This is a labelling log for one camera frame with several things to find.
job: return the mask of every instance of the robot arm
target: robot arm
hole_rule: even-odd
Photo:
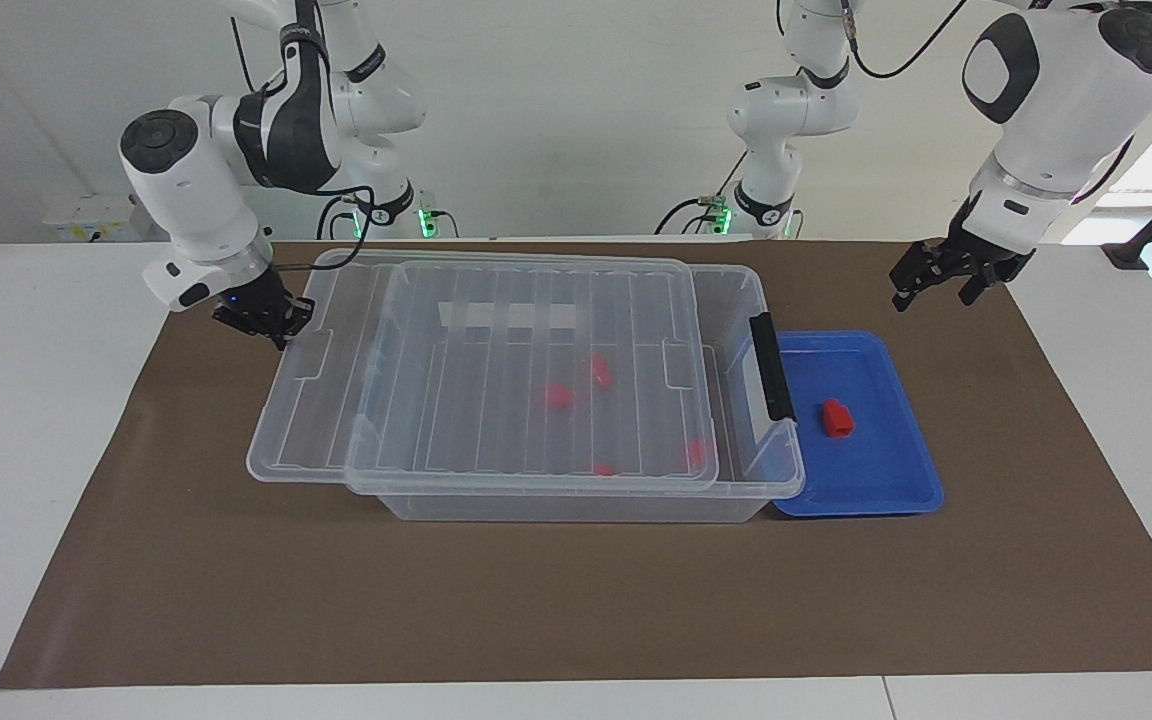
[[[843,131],[861,113],[840,1],[794,0],[787,13],[785,50],[799,71],[749,83],[727,113],[749,156],[745,176],[723,189],[723,204],[732,232],[755,237],[780,236],[790,217],[803,158],[788,141]]]
[[[143,273],[156,296],[179,311],[220,295],[214,318],[283,348],[314,305],[285,291],[238,187],[351,196],[378,236],[424,234],[417,192],[380,132],[419,127],[425,106],[415,81],[385,58],[357,0],[225,3],[275,29],[283,68],[251,94],[180,97],[142,115],[119,150],[134,191],[172,238]],[[335,61],[349,69],[332,69],[326,26],[336,28]]]
[[[969,276],[960,300],[972,305],[1024,268],[1097,165],[1152,111],[1152,5],[1006,14],[975,44],[963,86],[1002,138],[946,241],[915,242],[892,270],[901,311],[919,291],[960,275]]]

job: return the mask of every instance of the transparent lid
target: transparent lid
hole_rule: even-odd
[[[362,393],[346,462],[356,491],[699,491],[717,478],[687,265],[449,253],[394,265],[384,286],[379,313],[376,293],[332,308],[376,326],[338,386]]]
[[[343,260],[329,250],[319,263]],[[247,469],[266,482],[343,483],[349,430],[362,395],[359,356],[371,350],[389,273],[429,251],[365,250],[343,268],[310,274],[314,318],[289,340],[256,424]]]

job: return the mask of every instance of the brown tabletop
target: brown tabletop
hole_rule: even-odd
[[[164,325],[0,688],[1152,670],[1152,541],[1006,290],[897,314],[882,243],[456,247],[744,264],[780,329],[877,333],[942,510],[402,523],[251,479],[278,354],[200,309]]]

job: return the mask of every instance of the red object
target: red object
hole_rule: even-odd
[[[687,468],[700,468],[705,464],[705,441],[700,438],[691,438],[687,442]]]
[[[820,420],[824,424],[824,434],[828,437],[848,437],[851,430],[856,429],[856,420],[851,419],[851,411],[847,406],[841,404],[834,397],[824,401],[820,407]]]
[[[598,387],[612,387],[612,365],[607,364],[607,357],[594,353],[590,365],[593,366],[594,382],[598,382]]]
[[[561,382],[550,382],[550,387],[545,388],[545,407],[550,410],[568,409],[574,397],[571,388]]]

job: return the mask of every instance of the lid handle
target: lid handle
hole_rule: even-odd
[[[763,379],[763,396],[767,400],[768,417],[772,420],[797,420],[794,400],[790,397],[790,384],[785,379],[781,343],[776,341],[776,325],[772,324],[772,313],[755,314],[749,319],[749,328],[755,334],[755,357],[758,359],[758,374]]]

